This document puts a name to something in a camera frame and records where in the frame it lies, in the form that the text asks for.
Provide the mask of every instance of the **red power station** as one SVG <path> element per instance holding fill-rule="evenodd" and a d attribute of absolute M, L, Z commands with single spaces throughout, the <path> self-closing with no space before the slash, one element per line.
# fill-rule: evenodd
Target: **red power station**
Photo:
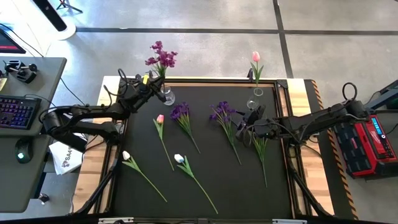
<path fill-rule="evenodd" d="M 352 177 L 398 175 L 398 160 L 376 115 L 334 127 L 346 171 Z"/>

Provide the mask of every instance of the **black line on floor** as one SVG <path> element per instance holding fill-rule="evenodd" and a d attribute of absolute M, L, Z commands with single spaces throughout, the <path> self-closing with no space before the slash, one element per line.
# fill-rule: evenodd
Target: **black line on floor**
<path fill-rule="evenodd" d="M 280 14 L 278 0 L 273 0 L 274 10 L 276 15 L 276 24 L 279 31 L 280 47 L 282 49 L 282 56 L 284 58 L 285 70 L 287 78 L 293 78 L 292 64 L 290 63 L 289 51 L 287 50 L 286 35 L 284 32 L 284 25 L 282 22 L 282 16 Z"/>
<path fill-rule="evenodd" d="M 110 33 L 181 33 L 181 34 L 278 34 L 275 29 L 172 29 L 172 28 L 88 28 L 77 27 L 77 32 Z"/>
<path fill-rule="evenodd" d="M 296 35 L 398 35 L 393 30 L 285 30 L 285 34 Z"/>

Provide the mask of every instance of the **black mat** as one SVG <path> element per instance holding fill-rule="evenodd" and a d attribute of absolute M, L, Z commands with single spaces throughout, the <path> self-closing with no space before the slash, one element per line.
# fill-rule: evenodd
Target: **black mat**
<path fill-rule="evenodd" d="M 112 212 L 120 217 L 152 218 L 222 218 L 271 219 L 291 218 L 287 174 L 280 141 L 269 141 L 266 149 L 265 187 L 261 163 L 254 149 L 236 141 L 242 165 L 229 145 L 225 133 L 210 122 L 210 104 L 228 101 L 237 110 L 246 110 L 252 93 L 248 87 L 173 87 L 176 102 L 190 105 L 195 146 L 169 114 L 172 107 L 151 98 L 129 120 L 123 150 L 132 154 L 143 173 L 169 201 L 165 203 L 157 192 L 132 168 L 122 165 L 115 182 Z M 266 114 L 276 116 L 273 88 L 263 88 Z M 152 119 L 165 115 L 164 141 L 170 158 L 186 155 L 192 171 L 213 200 L 216 215 L 195 181 L 175 167 L 171 170 Z"/>

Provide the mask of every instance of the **wooden table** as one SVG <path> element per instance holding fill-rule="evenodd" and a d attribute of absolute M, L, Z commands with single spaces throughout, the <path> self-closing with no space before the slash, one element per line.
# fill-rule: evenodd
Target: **wooden table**
<path fill-rule="evenodd" d="M 103 85 L 106 85 L 109 89 L 109 91 L 113 93 L 118 92 L 118 86 L 119 86 L 119 77 L 114 77 L 114 76 L 106 76 L 103 79 Z M 293 115 L 295 116 L 302 116 L 308 113 L 311 113 L 310 109 L 310 103 L 308 101 L 307 97 L 307 91 L 306 91 L 306 86 L 305 82 L 302 79 L 287 79 L 287 84 L 289 86 L 289 95 L 290 95 L 290 103 L 292 105 L 292 112 Z M 245 84 L 245 86 L 254 86 L 254 84 Z M 280 93 L 280 98 L 282 107 L 283 107 L 283 116 L 287 116 L 287 107 L 286 107 L 286 102 L 285 102 L 285 95 L 283 88 L 280 87 L 279 89 Z M 104 104 L 108 105 L 109 104 L 109 96 L 104 90 L 104 88 L 101 89 L 99 93 L 99 99 L 98 99 L 98 104 Z M 107 119 L 95 119 L 95 123 L 102 123 L 104 121 L 109 121 Z M 97 144 L 101 142 L 102 139 L 98 137 L 95 139 L 88 147 L 91 145 Z M 318 144 L 313 143 L 308 141 L 307 142 L 308 146 L 314 148 L 318 152 L 319 147 Z M 97 187 L 98 182 L 100 181 L 100 176 L 101 176 L 101 169 L 103 166 L 104 162 L 104 154 L 105 154 L 105 144 L 99 145 L 97 147 L 94 147 L 90 149 L 88 152 L 85 154 L 85 158 L 83 161 L 83 164 L 81 166 L 81 171 L 80 175 L 78 178 L 78 182 L 76 185 L 76 190 L 75 190 L 75 196 L 73 198 L 73 204 L 75 207 L 75 211 L 78 210 L 90 197 L 90 195 L 93 193 L 94 189 Z M 330 214 L 335 214 L 333 210 L 333 205 L 331 201 L 331 196 L 330 196 L 330 191 L 328 187 L 328 182 L 326 179 L 325 175 L 325 170 L 323 167 L 323 162 L 322 158 L 320 158 L 318 155 L 316 155 L 314 152 L 308 150 L 306 147 L 302 147 L 302 153 L 301 153 L 301 159 L 302 159 L 302 164 L 303 164 L 303 169 L 304 169 L 304 174 L 305 174 L 305 181 L 307 183 L 307 187 L 310 189 L 311 193 L 315 196 L 315 198 L 318 200 L 318 202 L 322 205 L 322 207 L 329 212 Z M 298 196 L 298 205 L 303 214 L 306 214 L 305 211 L 305 203 L 304 203 L 304 197 L 303 194 L 296 184 L 296 191 L 297 191 L 297 196 Z M 100 211 L 103 212 L 106 206 L 106 200 L 107 200 L 107 195 L 109 193 L 109 184 L 108 187 L 104 191 L 104 197 L 102 197 L 101 201 L 101 208 Z"/>

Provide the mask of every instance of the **computer monitor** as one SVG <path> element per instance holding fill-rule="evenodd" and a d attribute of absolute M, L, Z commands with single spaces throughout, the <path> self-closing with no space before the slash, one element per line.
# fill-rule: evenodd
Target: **computer monitor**
<path fill-rule="evenodd" d="M 26 51 L 0 29 L 0 53 L 24 54 Z"/>

